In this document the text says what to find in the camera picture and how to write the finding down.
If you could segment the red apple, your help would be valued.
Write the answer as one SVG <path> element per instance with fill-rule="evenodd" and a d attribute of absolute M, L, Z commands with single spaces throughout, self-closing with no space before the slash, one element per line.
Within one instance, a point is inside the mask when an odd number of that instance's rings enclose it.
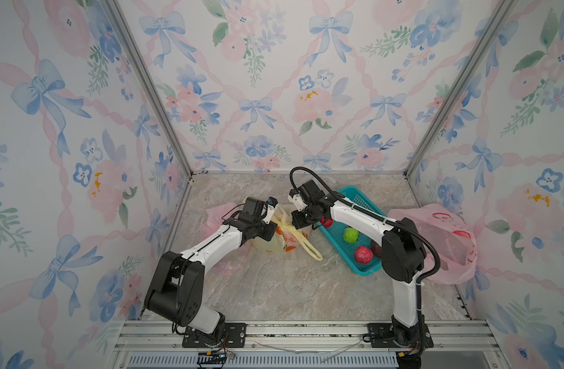
<path fill-rule="evenodd" d="M 321 218 L 320 224 L 324 228 L 329 228 L 334 224 L 334 221 L 332 219 L 328 219 L 328 218 Z"/>

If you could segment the yellow knotted plastic bag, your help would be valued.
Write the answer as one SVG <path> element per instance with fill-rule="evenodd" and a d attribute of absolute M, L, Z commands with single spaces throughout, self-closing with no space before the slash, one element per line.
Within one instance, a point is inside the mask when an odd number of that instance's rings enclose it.
<path fill-rule="evenodd" d="M 292 225 L 291 212 L 293 210 L 294 206 L 291 204 L 279 204 L 272 218 L 272 221 L 277 224 L 273 238 L 270 241 L 255 238 L 251 241 L 251 246 L 261 252 L 271 254 L 283 254 L 302 248 L 314 260 L 322 261 L 322 254 L 309 241 L 311 227 L 298 229 Z"/>

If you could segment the green crinkled toy vegetable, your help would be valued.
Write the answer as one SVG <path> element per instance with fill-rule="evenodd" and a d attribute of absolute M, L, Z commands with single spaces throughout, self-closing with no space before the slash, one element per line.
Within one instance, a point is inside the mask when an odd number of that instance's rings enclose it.
<path fill-rule="evenodd" d="M 354 228 L 345 228 L 343 234 L 343 240 L 348 244 L 355 244 L 358 241 L 360 232 Z"/>

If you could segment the pink crinkled toy ball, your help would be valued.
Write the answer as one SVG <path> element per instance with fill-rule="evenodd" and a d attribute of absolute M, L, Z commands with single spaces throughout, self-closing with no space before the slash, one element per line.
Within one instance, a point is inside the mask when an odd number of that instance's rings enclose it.
<path fill-rule="evenodd" d="M 365 246 L 359 246 L 354 252 L 354 260 L 359 264 L 368 265 L 373 261 L 374 253 Z"/>

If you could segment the dark purple round fruit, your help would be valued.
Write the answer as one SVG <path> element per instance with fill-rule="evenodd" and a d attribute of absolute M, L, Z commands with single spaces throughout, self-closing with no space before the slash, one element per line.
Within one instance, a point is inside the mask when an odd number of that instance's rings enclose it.
<path fill-rule="evenodd" d="M 371 251 L 373 252 L 373 255 L 376 258 L 383 257 L 383 249 L 376 241 L 371 240 L 370 246 L 371 246 Z"/>

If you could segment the pink printed plastic bag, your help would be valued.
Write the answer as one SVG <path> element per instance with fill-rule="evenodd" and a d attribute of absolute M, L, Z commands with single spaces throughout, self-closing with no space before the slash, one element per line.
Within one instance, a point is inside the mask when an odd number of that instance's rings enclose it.
<path fill-rule="evenodd" d="M 440 270 L 429 277 L 430 281 L 462 284 L 474 276 L 477 267 L 476 238 L 460 216 L 436 203 L 422 208 L 392 209 L 388 216 L 412 220 L 418 233 L 437 250 Z"/>

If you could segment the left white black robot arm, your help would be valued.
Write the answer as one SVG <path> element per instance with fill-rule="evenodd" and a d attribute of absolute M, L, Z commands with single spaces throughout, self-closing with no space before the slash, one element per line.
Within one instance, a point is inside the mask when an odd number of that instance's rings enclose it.
<path fill-rule="evenodd" d="M 189 327 L 215 341 L 224 335 L 225 317 L 202 305 L 205 275 L 222 258 L 255 238 L 270 241 L 277 224 L 272 220 L 278 206 L 247 198 L 212 235 L 180 253 L 165 252 L 159 259 L 145 296 L 144 309 L 173 324 Z"/>

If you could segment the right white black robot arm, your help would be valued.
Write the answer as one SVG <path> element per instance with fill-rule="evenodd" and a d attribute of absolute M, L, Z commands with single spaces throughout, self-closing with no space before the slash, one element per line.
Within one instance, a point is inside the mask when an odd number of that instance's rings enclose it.
<path fill-rule="evenodd" d="M 298 228 L 325 218 L 346 224 L 379 244 L 382 269 L 391 278 L 394 291 L 390 337 L 400 347 L 420 350 L 426 334 L 419 278 L 427 253 L 415 224 L 407 218 L 386 218 L 339 192 L 326 194 L 312 180 L 291 189 L 288 199 L 296 208 L 291 216 Z"/>

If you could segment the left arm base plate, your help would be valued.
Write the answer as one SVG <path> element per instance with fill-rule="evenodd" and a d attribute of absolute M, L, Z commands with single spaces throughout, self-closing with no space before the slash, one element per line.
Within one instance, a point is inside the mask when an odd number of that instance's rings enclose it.
<path fill-rule="evenodd" d="M 248 325 L 245 323 L 220 323 L 212 333 L 187 327 L 183 336 L 182 347 L 201 349 L 243 348 L 247 327 Z"/>

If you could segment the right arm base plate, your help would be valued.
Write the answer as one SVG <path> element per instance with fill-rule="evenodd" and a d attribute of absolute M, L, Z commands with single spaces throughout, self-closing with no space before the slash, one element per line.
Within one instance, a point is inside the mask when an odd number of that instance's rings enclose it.
<path fill-rule="evenodd" d="M 429 328 L 420 324 L 414 327 L 404 327 L 401 324 L 392 323 L 370 323 L 367 325 L 367 333 L 363 336 L 366 343 L 370 343 L 372 348 L 395 348 L 397 350 L 410 351 L 419 348 L 420 341 L 423 341 L 423 348 L 433 348 L 434 341 Z"/>

